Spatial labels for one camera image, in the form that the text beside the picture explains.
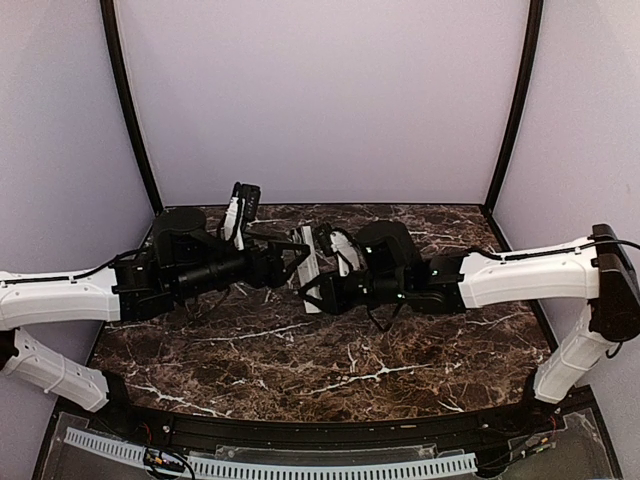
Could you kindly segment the white remote control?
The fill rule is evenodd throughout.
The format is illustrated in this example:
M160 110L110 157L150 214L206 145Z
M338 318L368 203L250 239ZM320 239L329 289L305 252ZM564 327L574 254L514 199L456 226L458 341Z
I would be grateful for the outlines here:
M309 247L308 256L301 265L297 267L300 286L305 286L320 274L312 227L310 225L296 227L290 232L290 237L295 243L305 244Z

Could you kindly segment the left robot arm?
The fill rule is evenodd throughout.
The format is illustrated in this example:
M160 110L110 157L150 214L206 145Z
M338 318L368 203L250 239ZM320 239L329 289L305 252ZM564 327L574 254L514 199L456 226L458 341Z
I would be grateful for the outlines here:
M115 256L91 270L1 275L1 372L46 393L101 412L120 436L141 427L124 380L91 369L46 347L26 326L76 320L137 322L156 318L237 282L253 288L284 285L310 254L304 243L262 236L237 244L206 229L205 213L180 207L158 216L145 248Z

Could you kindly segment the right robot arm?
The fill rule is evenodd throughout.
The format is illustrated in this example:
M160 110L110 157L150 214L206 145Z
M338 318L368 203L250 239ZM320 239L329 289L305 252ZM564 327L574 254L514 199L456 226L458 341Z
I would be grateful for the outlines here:
M487 305L549 298L580 298L570 334L529 377L526 399L510 413L521 434L534 432L610 348L639 334L639 282L627 242L607 224L588 237L557 246L490 253L471 248L424 258L401 222L376 221L332 243L323 225L321 248L343 269L304 282L298 295L332 315L357 306L409 306L427 315L463 313Z

